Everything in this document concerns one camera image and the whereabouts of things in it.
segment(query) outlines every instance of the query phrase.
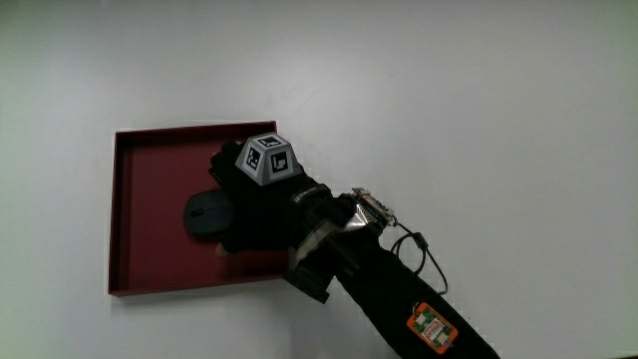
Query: black sleeve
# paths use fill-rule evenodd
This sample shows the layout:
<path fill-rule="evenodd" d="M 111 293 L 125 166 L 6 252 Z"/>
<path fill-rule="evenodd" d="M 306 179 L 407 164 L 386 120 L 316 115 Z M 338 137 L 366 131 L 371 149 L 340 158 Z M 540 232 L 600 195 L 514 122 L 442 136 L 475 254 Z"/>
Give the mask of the black sleeve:
<path fill-rule="evenodd" d="M 365 265 L 354 276 L 337 278 L 402 358 L 498 358 L 491 346 L 439 295 L 430 298 L 428 304 L 459 330 L 459 336 L 453 348 L 443 355 L 437 354 L 406 324 L 413 304 L 436 291 L 390 251 L 378 247 L 369 250 L 367 256 Z"/>

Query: cable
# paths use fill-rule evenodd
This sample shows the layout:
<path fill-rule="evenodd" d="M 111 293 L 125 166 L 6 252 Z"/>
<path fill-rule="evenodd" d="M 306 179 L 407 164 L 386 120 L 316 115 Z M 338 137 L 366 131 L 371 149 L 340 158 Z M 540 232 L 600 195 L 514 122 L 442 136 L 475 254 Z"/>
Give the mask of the cable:
<path fill-rule="evenodd" d="M 399 223 L 399 220 L 395 216 L 393 216 L 393 219 L 394 219 L 394 223 L 392 224 L 392 226 L 396 227 L 398 225 L 404 231 L 406 231 L 408 234 L 406 234 L 406 235 L 402 236 L 401 238 L 397 239 L 397 241 L 392 245 L 392 248 L 390 249 L 390 251 L 392 253 L 395 253 L 394 250 L 396 248 L 397 252 L 395 254 L 397 256 L 399 256 L 399 250 L 401 250 L 401 243 L 403 243 L 403 241 L 406 238 L 408 238 L 408 237 L 412 238 L 414 240 L 414 242 L 417 244 L 417 247 L 420 248 L 421 251 L 423 252 L 423 257 L 421 259 L 421 265 L 419 265 L 419 268 L 415 271 L 415 274 L 418 275 L 423 270 L 423 267 L 426 264 L 426 255 L 428 255 L 430 257 L 430 259 L 432 260 L 432 263 L 437 268 L 437 271 L 441 275 L 441 278 L 443 279 L 443 283 L 446 286 L 445 290 L 437 292 L 435 294 L 428 295 L 425 298 L 422 298 L 422 299 L 418 300 L 412 307 L 412 312 L 416 313 L 416 310 L 421 305 L 421 303 L 427 301 L 428 299 L 430 299 L 433 296 L 444 295 L 444 294 L 448 293 L 448 289 L 449 289 L 448 280 L 446 279 L 446 276 L 443 274 L 443 271 L 441 270 L 441 267 L 439 266 L 437 261 L 432 256 L 432 253 L 428 249 L 428 243 L 424 239 L 423 235 L 420 232 L 412 232 L 411 230 L 407 229 L 404 225 Z"/>

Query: computer mouse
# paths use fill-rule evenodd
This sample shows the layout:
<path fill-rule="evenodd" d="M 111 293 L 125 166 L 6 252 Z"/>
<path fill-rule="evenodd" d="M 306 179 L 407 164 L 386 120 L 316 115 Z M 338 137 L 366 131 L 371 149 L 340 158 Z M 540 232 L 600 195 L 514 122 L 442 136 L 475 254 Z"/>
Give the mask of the computer mouse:
<path fill-rule="evenodd" d="M 183 225 L 193 235 L 224 232 L 232 223 L 232 202 L 222 189 L 208 190 L 188 199 Z"/>

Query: red tray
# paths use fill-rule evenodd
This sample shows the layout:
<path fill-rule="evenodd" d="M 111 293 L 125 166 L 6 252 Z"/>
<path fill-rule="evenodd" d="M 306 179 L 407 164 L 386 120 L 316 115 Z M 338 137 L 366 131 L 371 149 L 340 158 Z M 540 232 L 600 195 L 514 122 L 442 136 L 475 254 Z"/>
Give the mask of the red tray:
<path fill-rule="evenodd" d="M 276 132 L 274 122 L 116 133 L 109 293 L 142 294 L 279 278 L 285 251 L 218 258 L 219 237 L 195 237 L 188 199 L 219 188 L 210 156 L 227 141 Z"/>

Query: hand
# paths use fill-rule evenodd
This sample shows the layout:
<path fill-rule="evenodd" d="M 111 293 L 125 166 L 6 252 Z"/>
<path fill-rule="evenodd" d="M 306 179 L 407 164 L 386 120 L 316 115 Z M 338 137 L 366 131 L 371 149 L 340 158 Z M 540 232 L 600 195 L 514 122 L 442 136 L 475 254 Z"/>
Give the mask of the hand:
<path fill-rule="evenodd" d="M 208 171 L 234 206 L 233 222 L 216 254 L 225 256 L 243 249 L 296 248 L 303 240 L 299 223 L 304 213 L 290 198 L 317 182 L 302 169 L 301 175 L 259 186 L 235 165 L 241 148 L 238 143 L 226 143 L 210 159 L 212 168 Z"/>

